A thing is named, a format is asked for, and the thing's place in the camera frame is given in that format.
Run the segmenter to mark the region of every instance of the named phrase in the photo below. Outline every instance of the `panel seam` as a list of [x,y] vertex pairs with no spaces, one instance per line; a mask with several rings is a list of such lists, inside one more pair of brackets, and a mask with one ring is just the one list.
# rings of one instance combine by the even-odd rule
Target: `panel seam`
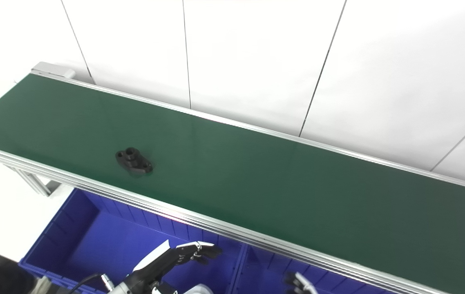
[[341,17],[343,15],[343,11],[345,10],[345,5],[347,4],[347,0],[343,2],[343,7],[341,8],[340,17],[338,18],[338,22],[336,23],[336,28],[334,29],[334,33],[332,34],[331,42],[329,44],[329,49],[327,50],[327,54],[325,55],[324,63],[322,65],[322,69],[320,70],[320,74],[318,76],[318,80],[316,81],[316,86],[314,87],[313,96],[311,97],[311,101],[309,102],[309,107],[307,108],[307,112],[305,113],[305,118],[303,119],[302,128],[300,129],[300,133],[298,134],[299,137],[302,136],[303,128],[305,127],[305,121],[307,121],[307,117],[309,116],[309,111],[311,110],[311,105],[313,104],[314,95],[316,94],[316,89],[318,89],[318,84],[320,83],[320,78],[322,78],[322,73],[324,72],[325,64],[327,62],[327,58],[329,57],[329,52],[332,47],[332,43],[336,36],[336,32],[338,31],[338,26],[340,25]]
[[82,48],[81,48],[80,43],[78,41],[78,37],[76,36],[76,33],[74,32],[74,28],[72,27],[71,19],[69,18],[69,14],[67,13],[67,9],[66,9],[66,6],[64,4],[64,0],[60,0],[60,2],[62,4],[62,7],[64,8],[64,12],[66,13],[67,21],[69,22],[69,26],[71,27],[72,34],[74,35],[74,39],[76,41],[76,45],[78,45],[78,49],[80,50],[80,54],[82,56],[83,63],[85,64],[85,68],[87,68],[87,73],[91,77],[91,80],[93,80],[93,83],[96,85],[96,82],[95,82],[95,80],[93,78],[93,75],[91,74],[91,70],[89,69],[89,65],[87,65],[87,60],[85,60],[85,56],[83,55]]
[[192,109],[191,103],[191,83],[189,80],[189,54],[187,51],[187,28],[186,28],[186,5],[185,0],[182,0],[182,11],[183,11],[183,35],[186,40],[186,65],[187,65],[187,89],[189,92],[189,109]]
[[430,169],[430,171],[434,171],[444,160],[447,158],[463,141],[465,140],[465,135],[458,141],[450,150],[447,152],[437,163]]

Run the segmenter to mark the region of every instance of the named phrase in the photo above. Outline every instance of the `blue storage bin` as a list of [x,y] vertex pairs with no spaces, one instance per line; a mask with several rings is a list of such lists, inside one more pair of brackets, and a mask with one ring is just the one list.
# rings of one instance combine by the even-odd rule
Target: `blue storage bin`
[[257,247],[247,248],[233,294],[284,294],[291,286],[282,281],[286,272],[300,272],[318,294],[393,294],[383,289],[311,266]]
[[[66,200],[20,266],[69,289],[96,272],[108,274],[116,285],[165,240],[169,240],[171,247],[206,241],[217,244],[224,252],[205,266],[197,262],[176,266],[165,275],[164,281],[179,293],[198,283],[204,283],[215,294],[230,292],[243,244],[78,189]],[[80,291],[107,293],[100,281],[89,283]]]
[[[205,241],[223,254],[208,265],[176,266],[164,281],[184,293],[203,283],[214,294],[284,294],[285,272],[300,272],[319,294],[392,294],[288,257],[249,246],[141,209],[75,189],[20,266],[71,289],[96,272],[120,283],[149,252],[165,240],[171,247]],[[101,281],[80,287],[83,294],[106,294]]]

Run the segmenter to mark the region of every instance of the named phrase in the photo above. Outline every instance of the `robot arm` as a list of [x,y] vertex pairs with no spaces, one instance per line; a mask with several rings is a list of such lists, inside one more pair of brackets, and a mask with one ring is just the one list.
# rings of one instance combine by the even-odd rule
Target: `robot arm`
[[285,277],[285,282],[294,286],[294,288],[289,290],[287,293],[318,294],[314,285],[299,272],[288,272]]
[[205,257],[216,258],[220,254],[221,248],[207,242],[190,242],[170,248],[166,241],[147,255],[109,294],[176,294],[174,288],[161,281],[167,272],[191,260],[208,264]]

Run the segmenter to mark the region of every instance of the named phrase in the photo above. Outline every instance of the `white wall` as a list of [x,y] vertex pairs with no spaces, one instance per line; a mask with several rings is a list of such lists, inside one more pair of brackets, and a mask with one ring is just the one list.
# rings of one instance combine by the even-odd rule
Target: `white wall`
[[0,80],[67,65],[98,85],[465,179],[465,0],[348,0],[314,96],[342,0],[64,6],[0,0]]
[[0,80],[18,82],[40,61],[91,81],[59,0],[0,0]]

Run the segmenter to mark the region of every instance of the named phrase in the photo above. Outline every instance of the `black cable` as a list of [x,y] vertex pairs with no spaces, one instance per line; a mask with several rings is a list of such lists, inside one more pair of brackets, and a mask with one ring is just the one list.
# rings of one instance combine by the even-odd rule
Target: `black cable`
[[80,288],[83,284],[89,282],[90,280],[94,279],[94,278],[98,278],[98,277],[101,277],[103,274],[92,274],[90,275],[89,277],[81,280],[78,284],[76,284],[76,286],[72,287],[72,289],[67,293],[67,294],[73,294],[76,290],[78,290],[78,288]]

